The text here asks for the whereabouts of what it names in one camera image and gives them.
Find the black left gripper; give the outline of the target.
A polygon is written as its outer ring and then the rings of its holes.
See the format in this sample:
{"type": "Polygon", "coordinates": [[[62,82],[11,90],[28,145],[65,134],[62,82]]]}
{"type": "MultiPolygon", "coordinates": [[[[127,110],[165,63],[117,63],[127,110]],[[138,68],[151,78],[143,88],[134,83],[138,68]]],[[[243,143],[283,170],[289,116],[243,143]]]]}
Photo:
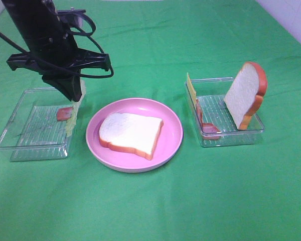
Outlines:
{"type": "Polygon", "coordinates": [[[110,57],[79,48],[73,37],[61,41],[40,43],[26,51],[10,39],[6,39],[19,54],[12,54],[7,63],[11,70],[25,68],[35,71],[42,80],[59,90],[70,101],[78,102],[82,96],[80,78],[102,79],[111,77],[110,57]]]}

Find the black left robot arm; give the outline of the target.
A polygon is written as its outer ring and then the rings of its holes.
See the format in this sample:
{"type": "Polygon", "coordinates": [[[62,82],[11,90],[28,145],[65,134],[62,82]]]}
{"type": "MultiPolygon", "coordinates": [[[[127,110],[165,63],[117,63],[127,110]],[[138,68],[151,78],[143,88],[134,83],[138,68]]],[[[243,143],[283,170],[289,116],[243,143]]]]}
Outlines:
{"type": "Polygon", "coordinates": [[[11,70],[35,71],[42,80],[70,101],[82,96],[80,78],[84,68],[113,69],[109,55],[78,47],[75,36],[88,39],[96,30],[85,10],[57,11],[52,1],[3,1],[28,51],[21,50],[7,60],[11,70]]]}

